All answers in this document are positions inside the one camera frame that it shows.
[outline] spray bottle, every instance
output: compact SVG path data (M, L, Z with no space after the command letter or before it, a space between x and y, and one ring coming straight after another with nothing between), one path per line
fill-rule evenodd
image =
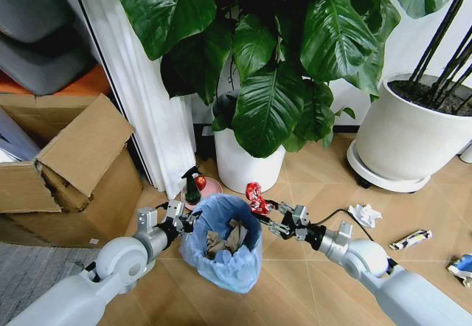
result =
M202 174L198 170L198 165L192 167L182 176L182 178L185 178L187 180L185 201L187 201L188 204L192 204L193 206L201 200L200 190L198 189L197 184L195 183L195 180L192 176L194 173L197 173L198 175Z

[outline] orange cushion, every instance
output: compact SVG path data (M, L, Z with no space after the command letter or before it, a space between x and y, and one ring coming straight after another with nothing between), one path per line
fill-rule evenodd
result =
M110 93L110 83L103 71L103 68L96 65L93 69L77 79L64 89L56 92L53 96L98 96ZM12 78L0 72L0 92L5 94L25 94L32 92L17 84Z

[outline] caster wheel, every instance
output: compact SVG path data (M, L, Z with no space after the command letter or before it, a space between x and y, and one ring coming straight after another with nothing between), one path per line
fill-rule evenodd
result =
M370 186L372 186L372 184L370 182L368 182L365 178L360 178L358 181L357 181L357 184L359 186L361 186L362 188L369 188Z

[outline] trash can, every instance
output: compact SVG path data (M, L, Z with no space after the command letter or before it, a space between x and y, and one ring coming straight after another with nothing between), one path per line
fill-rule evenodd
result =
M202 211L192 234L182 237L180 253L185 262L197 268L198 273L218 287L247 293L259 279L262 267L262 229L251 214L249 205L232 195L213 195L202 200L194 212ZM233 254L218 252L214 260L205 257L207 232L217 232L226 239L231 219L240 221L248 233L243 245Z

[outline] gray cushion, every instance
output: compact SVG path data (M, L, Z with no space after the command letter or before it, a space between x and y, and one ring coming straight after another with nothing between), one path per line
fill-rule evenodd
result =
M39 41L73 18L66 0L0 0L0 31L20 42Z
M54 94L91 65L91 56L78 38L72 28L36 44L22 44L0 34L0 69L33 94Z

